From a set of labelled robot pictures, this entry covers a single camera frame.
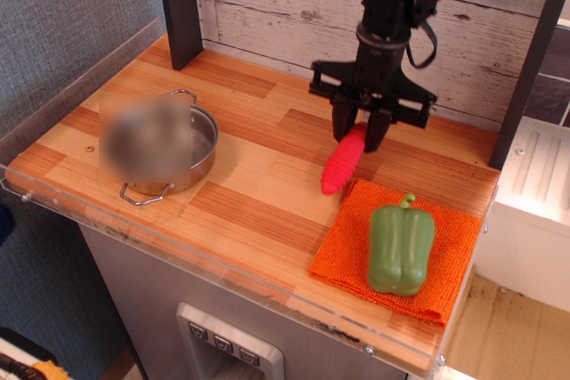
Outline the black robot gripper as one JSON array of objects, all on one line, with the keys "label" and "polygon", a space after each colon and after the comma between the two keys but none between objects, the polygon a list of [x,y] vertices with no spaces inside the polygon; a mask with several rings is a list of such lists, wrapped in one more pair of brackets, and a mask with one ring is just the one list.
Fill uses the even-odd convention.
[{"label": "black robot gripper", "polygon": [[424,128],[436,96],[413,83],[402,70],[403,56],[415,69],[430,65],[436,57],[437,40],[430,37],[433,51],[417,63],[408,39],[359,43],[355,61],[315,61],[309,92],[330,100],[333,136],[341,141],[354,126],[358,110],[370,112],[364,152],[379,148],[391,123],[398,120]]}]

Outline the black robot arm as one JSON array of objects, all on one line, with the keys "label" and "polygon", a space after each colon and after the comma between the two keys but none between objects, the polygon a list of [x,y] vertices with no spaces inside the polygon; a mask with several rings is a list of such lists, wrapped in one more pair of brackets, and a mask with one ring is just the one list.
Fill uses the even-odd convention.
[{"label": "black robot arm", "polygon": [[359,111],[369,114],[364,149],[373,152],[388,127],[403,121],[425,127],[436,96],[413,83],[402,70],[411,58],[410,39],[421,28],[437,42],[428,18],[438,0],[362,0],[364,12],[356,35],[353,62],[316,61],[312,65],[311,93],[330,100],[333,135],[341,141],[353,128]]}]

